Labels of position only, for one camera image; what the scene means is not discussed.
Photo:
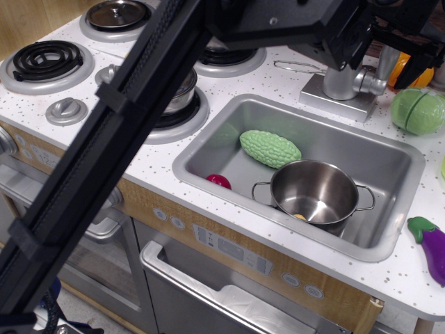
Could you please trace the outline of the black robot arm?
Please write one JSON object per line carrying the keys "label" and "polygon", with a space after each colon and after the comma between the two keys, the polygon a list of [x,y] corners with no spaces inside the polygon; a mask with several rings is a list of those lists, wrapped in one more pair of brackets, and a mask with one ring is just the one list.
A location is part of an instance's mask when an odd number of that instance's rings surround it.
{"label": "black robot arm", "polygon": [[[441,57],[428,18],[427,1],[167,1],[143,31],[122,71],[97,91],[98,102],[68,147],[36,202],[13,223],[13,237],[1,256],[1,325],[32,327],[34,307],[55,279],[92,218],[119,179],[138,172],[136,156],[179,82],[212,37],[235,49],[307,43],[323,47],[326,63],[357,65],[369,41],[378,40],[412,54],[400,85]],[[367,333],[374,321],[373,298],[395,303],[423,321],[444,320],[444,285],[426,275],[419,258],[407,256],[406,237],[396,242],[398,257],[372,264],[273,225],[258,210],[239,202],[215,212],[215,193],[194,190],[191,199],[172,175],[145,180],[149,204],[204,210],[212,226],[237,242],[263,251],[275,264],[297,269],[322,291],[315,299],[273,281],[269,289],[353,333]]]}

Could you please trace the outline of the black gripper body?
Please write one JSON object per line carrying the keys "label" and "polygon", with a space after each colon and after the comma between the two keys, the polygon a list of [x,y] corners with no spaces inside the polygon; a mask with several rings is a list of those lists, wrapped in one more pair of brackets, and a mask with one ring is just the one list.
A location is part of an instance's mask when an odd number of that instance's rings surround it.
{"label": "black gripper body", "polygon": [[321,42],[321,63],[336,70],[358,67],[373,42],[412,54],[437,50],[444,62],[444,32],[431,18],[443,1],[322,1],[328,18]]}

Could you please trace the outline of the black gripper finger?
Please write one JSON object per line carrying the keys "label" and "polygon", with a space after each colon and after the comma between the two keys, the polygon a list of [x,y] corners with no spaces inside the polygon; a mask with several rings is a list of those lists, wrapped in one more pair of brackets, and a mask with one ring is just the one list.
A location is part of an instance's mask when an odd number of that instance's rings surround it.
{"label": "black gripper finger", "polygon": [[394,89],[424,88],[433,78],[437,50],[401,52],[394,68]]}

